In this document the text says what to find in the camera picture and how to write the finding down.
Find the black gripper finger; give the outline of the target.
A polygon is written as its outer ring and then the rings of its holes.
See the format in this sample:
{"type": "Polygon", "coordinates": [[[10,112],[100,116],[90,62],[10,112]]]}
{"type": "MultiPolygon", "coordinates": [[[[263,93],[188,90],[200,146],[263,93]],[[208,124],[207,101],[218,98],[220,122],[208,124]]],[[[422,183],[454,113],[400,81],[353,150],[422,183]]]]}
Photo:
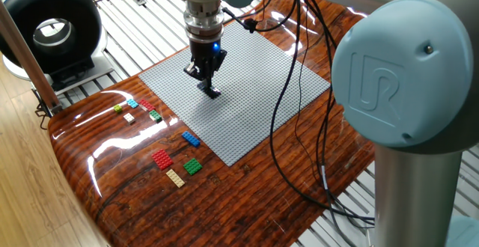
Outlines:
{"type": "Polygon", "coordinates": [[[213,57],[209,58],[205,62],[205,70],[206,70],[206,82],[205,85],[207,89],[211,89],[212,87],[212,77],[214,73],[221,67],[222,62],[224,61],[227,52],[223,49],[220,49],[218,53],[216,53],[213,57]]]}
{"type": "Polygon", "coordinates": [[[191,76],[194,79],[197,79],[198,81],[205,80],[205,75],[203,74],[202,69],[197,66],[194,61],[187,64],[183,71],[187,75],[191,76]]]}

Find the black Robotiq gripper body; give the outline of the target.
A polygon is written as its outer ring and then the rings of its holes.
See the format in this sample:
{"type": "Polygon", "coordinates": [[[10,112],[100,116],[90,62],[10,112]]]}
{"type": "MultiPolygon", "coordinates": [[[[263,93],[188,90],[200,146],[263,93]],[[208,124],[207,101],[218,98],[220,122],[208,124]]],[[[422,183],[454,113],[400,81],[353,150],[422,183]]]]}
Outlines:
{"type": "Polygon", "coordinates": [[[222,49],[220,40],[206,43],[191,40],[189,48],[192,54],[191,62],[194,61],[202,69],[203,73],[206,73],[205,62],[222,49]]]}

